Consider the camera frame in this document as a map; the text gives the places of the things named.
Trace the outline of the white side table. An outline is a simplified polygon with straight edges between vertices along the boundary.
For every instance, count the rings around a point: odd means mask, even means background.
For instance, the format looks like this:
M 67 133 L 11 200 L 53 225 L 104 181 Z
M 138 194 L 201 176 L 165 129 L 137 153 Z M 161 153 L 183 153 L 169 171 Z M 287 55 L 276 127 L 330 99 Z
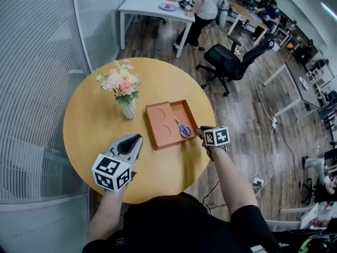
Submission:
M 337 201 L 320 202 L 313 206 L 302 208 L 283 208 L 280 210 L 280 214 L 282 213 L 300 213 L 301 217 L 296 221 L 266 219 L 266 223 L 273 231 L 276 231 L 278 227 L 288 227 L 290 229 L 311 228 L 310 222 L 315 218 L 330 219 L 331 217 L 337 216 Z

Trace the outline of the person's black shirt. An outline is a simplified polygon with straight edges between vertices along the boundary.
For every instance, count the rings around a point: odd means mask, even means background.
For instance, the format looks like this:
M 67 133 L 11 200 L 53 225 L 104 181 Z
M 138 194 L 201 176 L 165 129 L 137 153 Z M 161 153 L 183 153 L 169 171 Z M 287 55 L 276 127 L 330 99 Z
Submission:
M 225 222 L 180 193 L 131 205 L 121 230 L 89 242 L 82 253 L 252 253 L 259 245 L 282 253 L 257 206 L 243 206 Z

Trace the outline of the wooden-top white-legged table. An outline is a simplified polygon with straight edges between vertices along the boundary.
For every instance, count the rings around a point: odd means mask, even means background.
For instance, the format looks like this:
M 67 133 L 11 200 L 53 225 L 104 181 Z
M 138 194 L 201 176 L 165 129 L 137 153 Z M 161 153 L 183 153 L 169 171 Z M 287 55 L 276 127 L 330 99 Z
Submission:
M 262 39 L 262 37 L 269 31 L 268 27 L 263 23 L 263 21 L 253 11 L 248 10 L 246 7 L 234 1 L 231 1 L 231 0 L 229 0 L 229 5 L 232 6 L 233 9 L 236 11 L 237 17 L 235 18 L 233 24 L 230 26 L 227 32 L 227 35 L 231 35 L 238 21 L 246 20 L 249 22 L 253 22 L 256 25 L 258 25 L 258 27 L 263 29 L 261 34 L 253 42 L 253 46 L 256 46 L 259 43 L 259 41 Z

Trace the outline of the white rectangular table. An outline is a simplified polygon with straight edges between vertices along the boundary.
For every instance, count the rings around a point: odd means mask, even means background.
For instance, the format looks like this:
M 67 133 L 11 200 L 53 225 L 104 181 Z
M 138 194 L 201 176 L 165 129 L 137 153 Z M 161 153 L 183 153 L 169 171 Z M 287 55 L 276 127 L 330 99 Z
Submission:
M 126 0 L 119 8 L 120 13 L 120 45 L 121 50 L 125 49 L 125 15 L 144 15 L 144 16 L 154 16 L 162 17 L 165 19 L 171 19 L 174 21 L 180 21 L 186 24 L 186 28 L 179 45 L 179 49 L 176 52 L 176 58 L 180 58 L 187 35 L 190 31 L 192 23 L 195 22 L 195 17 L 188 17 L 185 11 L 181 9 L 177 2 L 173 5 L 176 7 L 175 11 L 166 11 L 160 9 L 160 4 L 163 4 L 166 0 Z

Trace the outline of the orange tray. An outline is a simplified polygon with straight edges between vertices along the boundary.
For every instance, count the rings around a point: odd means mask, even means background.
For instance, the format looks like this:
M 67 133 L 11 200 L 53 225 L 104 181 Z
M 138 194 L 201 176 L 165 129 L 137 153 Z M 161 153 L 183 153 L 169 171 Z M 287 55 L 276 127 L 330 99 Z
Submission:
M 147 105 L 145 107 L 145 116 L 150 127 L 153 145 L 157 150 L 196 137 L 195 129 L 197 129 L 197 124 L 187 100 Z M 184 126 L 191 129 L 190 137 L 185 139 L 180 136 L 179 126 L 174 117 Z

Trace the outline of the person's left forearm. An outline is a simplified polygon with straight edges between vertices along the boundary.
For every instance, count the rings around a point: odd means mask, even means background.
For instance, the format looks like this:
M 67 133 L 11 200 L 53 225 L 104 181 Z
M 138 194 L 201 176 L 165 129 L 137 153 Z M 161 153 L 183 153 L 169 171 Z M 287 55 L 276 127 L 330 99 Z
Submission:
M 118 231 L 123 193 L 123 189 L 117 192 L 105 191 L 98 210 L 89 224 L 87 243 L 106 240 Z

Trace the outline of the pink flower bouquet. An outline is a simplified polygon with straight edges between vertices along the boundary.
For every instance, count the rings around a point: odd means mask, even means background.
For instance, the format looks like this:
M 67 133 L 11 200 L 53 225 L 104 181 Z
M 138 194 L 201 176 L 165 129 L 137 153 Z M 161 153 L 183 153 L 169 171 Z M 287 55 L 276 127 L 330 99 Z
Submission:
M 129 59 L 123 59 L 121 62 L 115 60 L 113 63 L 114 68 L 109 69 L 107 73 L 99 71 L 95 80 L 103 90 L 113 92 L 119 104 L 129 105 L 138 98 L 140 77 L 130 72 L 134 67 Z

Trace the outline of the green black device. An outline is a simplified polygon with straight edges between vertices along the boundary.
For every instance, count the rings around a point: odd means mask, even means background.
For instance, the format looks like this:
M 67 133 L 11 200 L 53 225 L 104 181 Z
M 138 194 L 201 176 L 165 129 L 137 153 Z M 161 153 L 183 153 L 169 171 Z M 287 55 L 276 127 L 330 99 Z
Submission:
M 310 236 L 301 244 L 298 253 L 328 253 L 332 244 L 329 236 Z

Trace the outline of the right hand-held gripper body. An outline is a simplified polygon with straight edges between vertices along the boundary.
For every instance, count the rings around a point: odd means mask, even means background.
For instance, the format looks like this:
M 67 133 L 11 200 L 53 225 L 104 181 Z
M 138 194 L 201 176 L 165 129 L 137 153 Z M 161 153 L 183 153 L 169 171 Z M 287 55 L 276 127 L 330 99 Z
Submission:
M 219 147 L 227 152 L 226 145 L 230 143 L 228 127 L 201 126 L 195 132 L 202 140 L 202 146 L 206 149 L 206 153 L 211 161 L 213 161 L 211 147 Z

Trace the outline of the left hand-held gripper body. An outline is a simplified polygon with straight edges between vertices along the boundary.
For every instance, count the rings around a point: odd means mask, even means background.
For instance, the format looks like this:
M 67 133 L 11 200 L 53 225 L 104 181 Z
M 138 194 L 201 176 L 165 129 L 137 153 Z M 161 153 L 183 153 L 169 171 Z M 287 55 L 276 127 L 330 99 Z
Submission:
M 127 187 L 136 172 L 137 152 L 123 154 L 118 150 L 99 154 L 92 166 L 92 174 L 97 186 L 118 192 Z

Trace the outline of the white ribbed vase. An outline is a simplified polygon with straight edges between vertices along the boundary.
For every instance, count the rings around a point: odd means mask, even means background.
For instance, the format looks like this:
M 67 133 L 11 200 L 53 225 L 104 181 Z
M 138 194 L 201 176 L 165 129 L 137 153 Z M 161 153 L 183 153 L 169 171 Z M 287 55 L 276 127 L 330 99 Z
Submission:
M 135 117 L 135 112 L 136 112 L 136 102 L 133 99 L 130 103 L 121 103 L 120 104 L 121 110 L 124 114 L 124 116 L 132 120 Z

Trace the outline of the blue-handled scissors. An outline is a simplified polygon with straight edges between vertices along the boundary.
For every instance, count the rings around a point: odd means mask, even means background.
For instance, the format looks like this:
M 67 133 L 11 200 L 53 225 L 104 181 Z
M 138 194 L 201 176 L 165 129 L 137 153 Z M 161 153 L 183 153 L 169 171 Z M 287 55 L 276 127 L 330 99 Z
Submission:
M 176 117 L 174 117 L 175 122 L 179 126 L 179 133 L 182 138 L 188 138 L 191 136 L 191 129 L 187 126 L 184 126 Z

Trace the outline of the dark-top white-legged table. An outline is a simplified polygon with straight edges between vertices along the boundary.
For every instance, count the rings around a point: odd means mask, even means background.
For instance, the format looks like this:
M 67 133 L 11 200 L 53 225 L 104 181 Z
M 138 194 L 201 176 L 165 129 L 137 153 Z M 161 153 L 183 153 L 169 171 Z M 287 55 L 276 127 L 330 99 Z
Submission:
M 298 103 L 301 102 L 311 106 L 310 110 L 303 117 L 306 117 L 313 112 L 318 111 L 320 108 L 320 104 L 317 99 L 313 85 L 305 76 L 305 68 L 295 62 L 285 61 L 284 64 L 263 83 L 263 86 L 267 86 L 268 84 L 270 84 L 276 77 L 279 76 L 280 73 L 283 72 L 285 72 L 291 80 L 291 83 L 295 88 L 298 98 L 288 104 L 286 107 L 279 110 L 273 116 L 277 118 L 278 116 L 294 108 Z

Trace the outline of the person's right forearm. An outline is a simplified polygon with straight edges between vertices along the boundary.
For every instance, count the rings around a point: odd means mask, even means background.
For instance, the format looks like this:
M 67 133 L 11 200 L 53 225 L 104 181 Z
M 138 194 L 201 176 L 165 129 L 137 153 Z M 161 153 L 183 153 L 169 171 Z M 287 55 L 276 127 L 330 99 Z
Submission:
M 232 215 L 244 206 L 257 206 L 251 184 L 221 147 L 211 147 L 211 156 L 217 171 L 223 199 Z

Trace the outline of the round wooden table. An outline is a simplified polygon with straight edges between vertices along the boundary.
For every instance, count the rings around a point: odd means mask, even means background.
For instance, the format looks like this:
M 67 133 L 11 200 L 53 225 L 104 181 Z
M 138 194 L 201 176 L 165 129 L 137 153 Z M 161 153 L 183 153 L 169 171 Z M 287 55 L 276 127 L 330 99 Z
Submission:
M 92 166 L 100 153 L 122 136 L 138 133 L 144 142 L 135 163 L 136 175 L 123 194 L 125 203 L 140 203 L 174 195 L 191 186 L 206 169 L 209 158 L 199 138 L 155 149 L 145 117 L 147 105 L 186 100 L 197 126 L 215 126 L 211 103 L 198 83 L 178 67 L 156 59 L 130 59 L 140 77 L 136 113 L 128 120 L 112 92 L 103 90 L 89 75 L 73 93 L 64 116 L 63 138 L 68 158 L 82 180 L 96 192 Z

